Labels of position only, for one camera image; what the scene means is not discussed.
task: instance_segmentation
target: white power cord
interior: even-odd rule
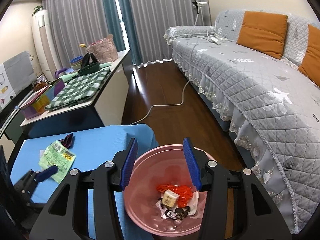
[[[195,24],[194,24],[194,26],[196,26],[196,24],[197,24],[197,21],[198,21],[198,17],[199,17],[199,14],[197,14],[197,17],[196,17],[196,21],[195,21]]]
[[[190,65],[190,62],[191,62],[191,56],[192,56],[193,50],[194,50],[195,47],[199,44],[199,43],[198,43],[199,37],[197,37],[197,38],[198,38],[198,39],[197,39],[197,42],[196,42],[196,44],[194,45],[194,47],[192,48],[192,51],[191,51],[191,54],[190,54],[189,65]],[[181,101],[180,104],[174,104],[174,105],[153,105],[153,106],[150,107],[148,113],[145,115],[144,118],[140,119],[140,120],[137,121],[137,122],[133,122],[133,123],[130,124],[130,125],[136,124],[136,123],[141,122],[142,120],[146,119],[146,118],[148,117],[148,115],[150,114],[151,109],[152,109],[154,106],[181,106],[181,105],[183,104],[183,102],[184,102],[184,91],[185,91],[187,85],[190,83],[190,81],[191,81],[191,80],[189,79],[188,82],[184,85],[184,87],[183,87],[183,89],[182,89],[182,101]]]
[[[204,25],[204,19],[203,19],[203,13],[202,13],[202,6],[200,6],[200,11],[201,11],[201,17],[202,17],[202,24]]]
[[[133,123],[130,124],[130,125],[136,124],[136,123],[141,122],[142,120],[146,119],[146,118],[148,117],[148,115],[150,114],[151,109],[152,109],[153,107],[155,107],[155,106],[181,106],[181,105],[183,104],[183,102],[184,102],[184,90],[186,89],[186,87],[187,87],[187,85],[188,85],[189,82],[190,82],[190,80],[188,80],[188,82],[187,82],[187,83],[184,85],[184,87],[183,87],[183,90],[182,90],[182,101],[181,101],[180,104],[175,104],[175,105],[153,105],[153,106],[150,107],[148,113],[146,114],[146,116],[145,116],[144,118],[140,119],[140,120],[137,121],[137,122],[133,122]]]

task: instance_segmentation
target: metal screw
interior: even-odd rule
[[[110,168],[110,167],[112,167],[113,166],[113,161],[107,161],[107,162],[105,162],[104,163],[104,166],[106,167],[106,168]]]
[[[217,163],[215,161],[208,161],[208,166],[215,167],[217,166]]]
[[[72,175],[72,176],[77,175],[78,172],[79,172],[79,171],[78,171],[77,169],[72,169],[72,170],[70,171],[70,175]]]
[[[251,170],[248,169],[248,168],[245,168],[245,169],[243,169],[243,173],[244,173],[245,175],[250,175],[250,174],[251,174]]]

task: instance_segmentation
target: air conditioner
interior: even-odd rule
[[[50,81],[56,70],[61,69],[53,44],[47,10],[40,10],[32,17],[32,33],[41,69]]]

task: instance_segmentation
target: blue foam mat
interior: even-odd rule
[[[75,142],[70,149],[76,154],[73,168],[81,171],[96,169],[105,161],[112,160],[118,151],[125,150],[132,137],[138,141],[138,155],[158,147],[153,130],[145,124],[132,126],[110,125],[91,130],[74,132]],[[46,149],[55,140],[63,139],[67,134],[26,140],[17,156],[11,172],[12,183],[15,184],[28,170],[40,169],[39,152]],[[39,183],[32,200],[35,203],[46,203],[58,184],[51,178]],[[150,233],[136,226],[124,210],[123,196],[115,192],[116,206],[125,240],[153,240]],[[89,237],[95,239],[93,218],[93,190],[88,196]]]

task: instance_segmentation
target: blue cloth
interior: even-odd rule
[[[116,48],[118,51],[125,50],[116,1],[103,0],[103,6],[106,15],[108,30],[110,34],[113,34],[113,41],[115,42]]]
[[[28,170],[37,171],[39,152],[46,149],[55,140],[63,139],[67,134],[53,135],[26,140],[17,156],[11,172],[12,183],[15,184]],[[132,126],[116,126],[95,128],[73,133],[75,141],[70,149],[76,154],[74,168],[83,171],[96,169],[105,161],[112,160],[114,155],[125,150],[132,137],[138,141],[138,156],[158,147],[153,130],[145,124]],[[39,183],[32,200],[35,203],[46,203],[58,184],[51,178]],[[115,192],[116,206],[125,240],[153,240],[152,235],[136,226],[125,213],[122,193]],[[93,219],[93,191],[88,196],[89,237],[95,239]]]
[[[134,24],[130,0],[119,0],[122,21],[127,32],[129,46],[132,52],[132,61],[139,66],[142,63],[140,46],[137,37],[137,31]]]

